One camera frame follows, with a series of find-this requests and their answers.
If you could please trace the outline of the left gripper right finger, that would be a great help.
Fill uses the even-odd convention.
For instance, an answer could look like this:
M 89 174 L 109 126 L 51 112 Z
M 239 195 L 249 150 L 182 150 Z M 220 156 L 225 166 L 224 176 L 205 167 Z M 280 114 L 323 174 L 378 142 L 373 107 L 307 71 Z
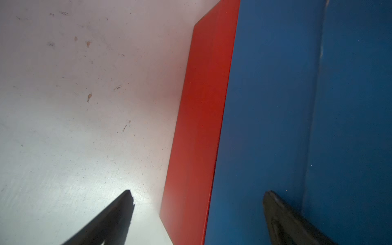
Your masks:
M 263 208 L 273 245 L 335 245 L 274 191 L 263 196 Z

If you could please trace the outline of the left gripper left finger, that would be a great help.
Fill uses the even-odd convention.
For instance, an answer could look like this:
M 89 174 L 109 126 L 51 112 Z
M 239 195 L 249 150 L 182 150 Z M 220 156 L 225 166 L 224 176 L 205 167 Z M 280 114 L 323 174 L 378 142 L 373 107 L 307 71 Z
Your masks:
M 126 190 L 64 244 L 124 245 L 134 208 L 134 198 Z

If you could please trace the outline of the blue shoebox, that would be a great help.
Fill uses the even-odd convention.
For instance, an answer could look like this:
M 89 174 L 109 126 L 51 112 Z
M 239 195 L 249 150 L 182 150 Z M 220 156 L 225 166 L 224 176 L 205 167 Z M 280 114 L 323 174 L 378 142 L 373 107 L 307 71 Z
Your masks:
M 270 190 L 340 245 L 391 244 L 391 1 L 241 1 L 205 244 L 270 244 Z

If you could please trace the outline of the red shoebox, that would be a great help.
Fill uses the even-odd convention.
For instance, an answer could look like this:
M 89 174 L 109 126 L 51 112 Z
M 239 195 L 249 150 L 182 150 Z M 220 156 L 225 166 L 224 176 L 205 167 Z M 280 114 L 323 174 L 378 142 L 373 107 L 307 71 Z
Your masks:
M 219 1 L 194 26 L 160 218 L 174 245 L 205 241 L 239 1 Z

